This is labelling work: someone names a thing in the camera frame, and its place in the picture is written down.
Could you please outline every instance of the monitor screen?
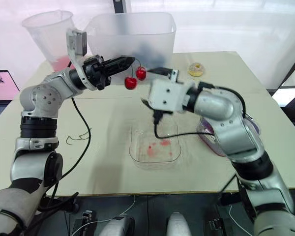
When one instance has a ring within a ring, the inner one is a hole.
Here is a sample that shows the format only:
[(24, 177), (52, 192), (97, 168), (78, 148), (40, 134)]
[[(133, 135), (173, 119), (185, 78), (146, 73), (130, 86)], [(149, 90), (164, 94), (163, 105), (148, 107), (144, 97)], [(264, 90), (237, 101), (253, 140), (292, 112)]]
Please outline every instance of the monitor screen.
[(0, 101), (12, 100), (19, 92), (9, 71), (0, 70)]

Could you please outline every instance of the cherry stem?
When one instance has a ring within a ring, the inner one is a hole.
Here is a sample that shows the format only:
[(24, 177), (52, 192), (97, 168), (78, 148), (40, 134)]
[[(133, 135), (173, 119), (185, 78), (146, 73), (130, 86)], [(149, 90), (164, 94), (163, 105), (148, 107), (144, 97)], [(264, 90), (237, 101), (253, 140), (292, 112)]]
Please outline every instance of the cherry stem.
[(139, 64), (140, 64), (140, 67), (142, 67), (142, 66), (141, 66), (141, 62), (139, 61), (139, 59), (137, 59), (137, 58), (136, 58), (136, 60), (139, 62)]
[(132, 75), (131, 75), (131, 77), (133, 78), (133, 67), (132, 67), (132, 64), (131, 64), (131, 70), (132, 70)]

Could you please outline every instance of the white cable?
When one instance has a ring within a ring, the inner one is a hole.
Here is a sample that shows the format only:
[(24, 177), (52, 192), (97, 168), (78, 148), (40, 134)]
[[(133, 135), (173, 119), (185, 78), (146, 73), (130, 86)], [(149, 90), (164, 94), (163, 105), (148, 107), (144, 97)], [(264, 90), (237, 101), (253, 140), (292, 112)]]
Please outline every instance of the white cable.
[[(121, 213), (120, 215), (125, 214), (127, 211), (129, 211), (129, 210), (133, 207), (133, 205), (135, 204), (135, 202), (136, 202), (136, 195), (134, 195), (134, 200), (133, 200), (132, 205), (131, 205), (127, 210), (125, 210), (123, 213)], [(85, 227), (86, 225), (93, 224), (93, 223), (107, 222), (107, 221), (110, 221), (110, 220), (112, 220), (112, 218), (111, 218), (111, 219), (107, 219), (107, 220), (98, 220), (98, 221), (88, 222), (88, 223), (82, 225), (82, 226), (81, 226), (80, 228), (78, 228), (76, 231), (74, 231), (74, 233), (71, 234), (71, 236), (74, 236), (78, 231), (80, 231), (80, 230), (81, 230), (83, 227)]]
[(228, 215), (230, 215), (230, 218), (234, 221), (234, 223), (238, 226), (238, 227), (240, 227), (243, 231), (245, 231), (248, 235), (250, 235), (250, 236), (252, 236), (252, 234), (251, 233), (249, 233), (248, 231), (246, 231), (239, 223), (237, 223), (236, 221), (235, 221), (235, 219), (232, 217), (232, 215), (231, 215), (231, 210), (232, 210), (232, 208), (233, 208), (233, 206), (231, 206), (230, 207), (230, 210), (228, 211)]

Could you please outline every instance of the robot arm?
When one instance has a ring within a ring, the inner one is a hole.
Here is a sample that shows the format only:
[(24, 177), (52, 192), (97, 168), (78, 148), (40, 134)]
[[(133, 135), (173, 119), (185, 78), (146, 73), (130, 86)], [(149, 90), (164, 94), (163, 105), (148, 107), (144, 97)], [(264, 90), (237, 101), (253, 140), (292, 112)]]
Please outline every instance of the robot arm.
[(20, 95), (24, 108), (21, 136), (16, 140), (10, 170), (12, 183), (0, 190), (0, 235), (20, 235), (26, 230), (47, 189), (61, 179), (62, 156), (55, 150), (59, 143), (58, 110), (63, 101), (85, 89), (104, 89), (111, 75), (126, 70), (135, 60), (119, 57), (104, 61), (99, 55), (83, 58), (86, 35), (76, 29), (67, 33), (67, 44), (75, 69), (55, 72)]
[(150, 72), (170, 79), (152, 82), (148, 104), (154, 109), (155, 131), (163, 112), (189, 111), (205, 117), (236, 170), (241, 193), (248, 200), (246, 207), (252, 209), (250, 217), (256, 219), (255, 235), (295, 235), (293, 200), (254, 126), (245, 118), (242, 97), (207, 83), (197, 88), (193, 83), (177, 83), (176, 70)]

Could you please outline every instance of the donut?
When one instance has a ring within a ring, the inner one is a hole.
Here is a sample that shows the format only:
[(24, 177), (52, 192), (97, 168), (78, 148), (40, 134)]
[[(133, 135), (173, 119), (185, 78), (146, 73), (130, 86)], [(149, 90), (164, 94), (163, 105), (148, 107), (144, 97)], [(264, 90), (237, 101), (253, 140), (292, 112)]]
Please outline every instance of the donut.
[(193, 63), (189, 66), (189, 70), (188, 73), (192, 76), (202, 76), (203, 74), (203, 65), (201, 65), (200, 63)]

